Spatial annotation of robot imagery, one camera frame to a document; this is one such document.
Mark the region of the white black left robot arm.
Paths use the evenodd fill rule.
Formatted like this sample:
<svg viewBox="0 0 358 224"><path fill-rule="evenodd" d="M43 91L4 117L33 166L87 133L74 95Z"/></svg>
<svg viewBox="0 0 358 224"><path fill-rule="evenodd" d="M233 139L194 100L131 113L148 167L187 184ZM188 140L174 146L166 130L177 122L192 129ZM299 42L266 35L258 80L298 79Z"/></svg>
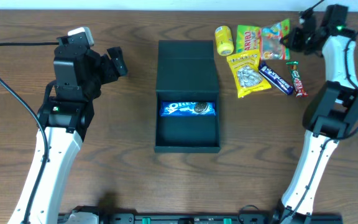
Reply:
<svg viewBox="0 0 358 224"><path fill-rule="evenodd" d="M100 55L87 27L58 38L55 80L45 88L35 154L9 223L57 223L68 175L94 116L103 84L127 74L120 47Z"/></svg>

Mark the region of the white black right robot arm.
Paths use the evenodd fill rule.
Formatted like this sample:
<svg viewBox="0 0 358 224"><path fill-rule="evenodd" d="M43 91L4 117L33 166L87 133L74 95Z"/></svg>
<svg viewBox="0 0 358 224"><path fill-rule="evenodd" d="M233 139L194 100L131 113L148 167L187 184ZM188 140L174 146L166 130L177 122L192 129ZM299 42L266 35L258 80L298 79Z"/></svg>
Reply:
<svg viewBox="0 0 358 224"><path fill-rule="evenodd" d="M313 202L331 154L340 141L358 132L358 81L354 49L358 31L347 28L348 8L332 4L321 25L313 8L300 12L301 27L280 39L286 48L305 55L321 52L326 81L303 115L305 140L290 185L270 223L332 223L339 215L314 215Z"/></svg>

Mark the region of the blue Oreo cookie pack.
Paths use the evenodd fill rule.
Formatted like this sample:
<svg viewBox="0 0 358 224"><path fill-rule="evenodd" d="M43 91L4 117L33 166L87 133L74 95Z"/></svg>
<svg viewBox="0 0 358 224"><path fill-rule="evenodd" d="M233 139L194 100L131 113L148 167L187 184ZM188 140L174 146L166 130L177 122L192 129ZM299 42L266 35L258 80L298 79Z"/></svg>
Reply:
<svg viewBox="0 0 358 224"><path fill-rule="evenodd" d="M163 102L160 116L216 116L213 102Z"/></svg>

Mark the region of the green Haribo gummy bag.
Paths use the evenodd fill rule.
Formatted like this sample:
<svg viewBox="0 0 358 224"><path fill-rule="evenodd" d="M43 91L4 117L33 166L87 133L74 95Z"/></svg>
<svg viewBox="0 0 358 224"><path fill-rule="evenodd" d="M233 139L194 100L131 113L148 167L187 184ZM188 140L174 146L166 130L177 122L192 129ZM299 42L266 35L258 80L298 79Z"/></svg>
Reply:
<svg viewBox="0 0 358 224"><path fill-rule="evenodd" d="M238 25L236 53L258 50L262 60L289 60L290 51L280 43L289 32L289 19L267 27Z"/></svg>

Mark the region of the black gift box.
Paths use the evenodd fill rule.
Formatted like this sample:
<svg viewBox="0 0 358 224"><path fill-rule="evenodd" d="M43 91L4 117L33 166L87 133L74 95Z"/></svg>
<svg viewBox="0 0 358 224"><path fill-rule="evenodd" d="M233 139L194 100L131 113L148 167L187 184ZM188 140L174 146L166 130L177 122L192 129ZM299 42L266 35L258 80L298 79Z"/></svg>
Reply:
<svg viewBox="0 0 358 224"><path fill-rule="evenodd" d="M219 79L211 40L160 40L157 64L156 153L218 153ZM164 103L213 103L214 115L163 116Z"/></svg>

